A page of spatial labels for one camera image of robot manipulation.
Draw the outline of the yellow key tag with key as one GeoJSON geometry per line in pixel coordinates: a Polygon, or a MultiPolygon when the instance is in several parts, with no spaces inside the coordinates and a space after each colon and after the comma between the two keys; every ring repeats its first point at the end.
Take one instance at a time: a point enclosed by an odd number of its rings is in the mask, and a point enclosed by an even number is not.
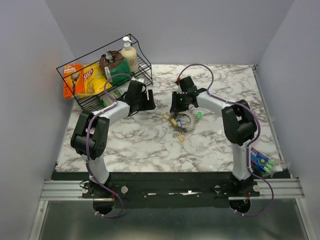
{"type": "Polygon", "coordinates": [[[173,133],[172,136],[176,139],[178,139],[181,143],[185,142],[185,138],[181,134],[175,134],[173,133]]]}

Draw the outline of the blue key tag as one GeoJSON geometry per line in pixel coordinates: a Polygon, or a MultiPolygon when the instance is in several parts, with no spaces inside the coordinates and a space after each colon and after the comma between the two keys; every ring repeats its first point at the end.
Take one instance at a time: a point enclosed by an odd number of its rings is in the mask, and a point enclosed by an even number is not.
{"type": "Polygon", "coordinates": [[[182,127],[182,122],[179,119],[176,122],[178,127],[182,127]]]}

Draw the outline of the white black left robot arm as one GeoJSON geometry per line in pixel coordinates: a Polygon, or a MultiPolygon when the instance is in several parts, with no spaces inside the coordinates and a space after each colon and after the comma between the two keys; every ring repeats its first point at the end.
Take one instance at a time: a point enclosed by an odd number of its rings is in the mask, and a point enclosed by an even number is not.
{"type": "Polygon", "coordinates": [[[153,90],[141,81],[131,80],[127,91],[110,106],[96,112],[83,111],[79,115],[70,146],[85,160],[89,179],[95,183],[93,191],[99,197],[107,197],[111,191],[107,182],[110,173],[103,158],[109,127],[134,113],[155,108],[153,90]]]}

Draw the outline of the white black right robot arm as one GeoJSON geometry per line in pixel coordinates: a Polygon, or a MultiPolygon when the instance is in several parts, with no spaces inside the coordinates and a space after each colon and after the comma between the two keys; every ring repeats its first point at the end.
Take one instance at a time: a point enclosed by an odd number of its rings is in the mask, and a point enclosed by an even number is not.
{"type": "Polygon", "coordinates": [[[175,84],[178,90],[172,93],[170,113],[182,113],[193,106],[222,117],[224,134],[232,143],[232,175],[236,178],[230,183],[230,191],[236,196],[243,195],[248,190],[245,180],[251,175],[250,151],[247,144],[259,131],[248,103],[245,100],[232,102],[210,94],[205,88],[197,88],[189,76],[177,79],[175,84]]]}

